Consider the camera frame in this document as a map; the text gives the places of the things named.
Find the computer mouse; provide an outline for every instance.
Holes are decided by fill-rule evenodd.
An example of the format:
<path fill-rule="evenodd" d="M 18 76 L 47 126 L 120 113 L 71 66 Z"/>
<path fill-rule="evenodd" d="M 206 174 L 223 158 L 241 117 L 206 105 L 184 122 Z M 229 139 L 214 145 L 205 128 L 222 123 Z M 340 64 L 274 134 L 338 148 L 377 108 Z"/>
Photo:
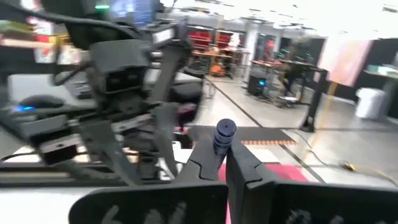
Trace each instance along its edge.
<path fill-rule="evenodd" d="M 33 95 L 19 102 L 19 105 L 32 108 L 59 108 L 65 100 L 52 95 Z"/>

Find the blue bottle cap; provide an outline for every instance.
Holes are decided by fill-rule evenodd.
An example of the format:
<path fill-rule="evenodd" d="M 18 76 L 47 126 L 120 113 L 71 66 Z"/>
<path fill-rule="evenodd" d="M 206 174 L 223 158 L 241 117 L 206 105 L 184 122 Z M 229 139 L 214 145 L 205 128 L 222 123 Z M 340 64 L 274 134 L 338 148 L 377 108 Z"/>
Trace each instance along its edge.
<path fill-rule="evenodd" d="M 231 137 L 235 134 L 236 124 L 231 119 L 222 119 L 218 122 L 216 131 L 223 137 Z"/>

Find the white trash can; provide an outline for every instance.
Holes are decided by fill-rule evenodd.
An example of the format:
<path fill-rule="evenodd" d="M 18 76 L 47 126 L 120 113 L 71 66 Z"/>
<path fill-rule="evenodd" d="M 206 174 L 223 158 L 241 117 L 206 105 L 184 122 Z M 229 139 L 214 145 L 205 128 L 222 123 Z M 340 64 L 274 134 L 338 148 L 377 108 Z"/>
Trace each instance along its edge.
<path fill-rule="evenodd" d="M 374 88 L 360 88 L 356 92 L 359 98 L 355 116 L 366 119 L 376 119 L 379 116 L 381 106 L 386 93 Z"/>

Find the gray floor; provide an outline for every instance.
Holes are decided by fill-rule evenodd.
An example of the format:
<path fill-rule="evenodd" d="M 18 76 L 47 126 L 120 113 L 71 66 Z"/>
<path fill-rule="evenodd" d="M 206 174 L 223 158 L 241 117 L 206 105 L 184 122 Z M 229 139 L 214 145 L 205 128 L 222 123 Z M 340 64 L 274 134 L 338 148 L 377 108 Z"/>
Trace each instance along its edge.
<path fill-rule="evenodd" d="M 195 121 L 196 124 L 215 125 L 220 119 L 230 118 L 238 126 L 256 126 L 255 122 L 234 104 L 235 102 L 262 126 L 296 128 L 301 124 L 308 109 L 306 106 L 280 109 L 258 102 L 247 96 L 241 85 L 234 81 L 214 80 L 214 84 L 221 91 L 217 91 L 213 99 L 203 102 L 200 114 Z M 308 92 L 305 97 L 306 100 L 309 100 L 311 93 Z M 323 108 L 325 101 L 325 97 L 323 97 L 318 117 L 323 116 L 323 112 L 325 112 Z M 319 181 L 319 178 L 316 178 L 319 176 L 327 183 L 394 187 L 386 179 L 377 178 L 380 175 L 373 170 L 385 172 L 398 179 L 398 164 L 396 163 L 398 151 L 394 147 L 398 145 L 397 125 L 390 122 L 358 119 L 354 116 L 354 110 L 355 105 L 332 101 L 325 122 L 321 124 L 319 118 L 316 122 L 317 128 L 320 128 L 316 134 L 286 130 L 285 132 L 298 142 L 297 145 L 287 146 L 285 149 L 280 146 L 254 147 L 270 150 L 283 164 L 298 166 L 297 160 L 289 154 L 291 152 L 301 158 L 314 171 L 315 175 L 302 168 L 302 172 L 312 181 Z M 325 163 L 337 164 L 342 160 L 348 161 L 357 165 L 360 172 L 376 177 L 325 167 L 312 154 L 306 156 L 306 151 L 309 149 L 306 141 L 312 144 L 315 135 L 317 135 L 317 140 L 312 149 Z M 0 130 L 0 137 L 2 142 L 0 157 L 12 154 L 22 146 L 22 143 L 11 138 L 4 130 Z"/>

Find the blue cylinder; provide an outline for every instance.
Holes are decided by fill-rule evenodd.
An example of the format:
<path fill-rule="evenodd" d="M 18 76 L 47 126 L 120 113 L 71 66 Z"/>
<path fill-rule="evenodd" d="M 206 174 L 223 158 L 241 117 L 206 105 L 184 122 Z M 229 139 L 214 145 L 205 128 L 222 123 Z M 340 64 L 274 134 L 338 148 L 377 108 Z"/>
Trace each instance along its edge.
<path fill-rule="evenodd" d="M 236 124 L 231 119 L 222 119 L 217 123 L 214 133 L 213 147 L 216 154 L 217 169 L 223 164 L 228 150 L 231 147 L 236 132 Z"/>

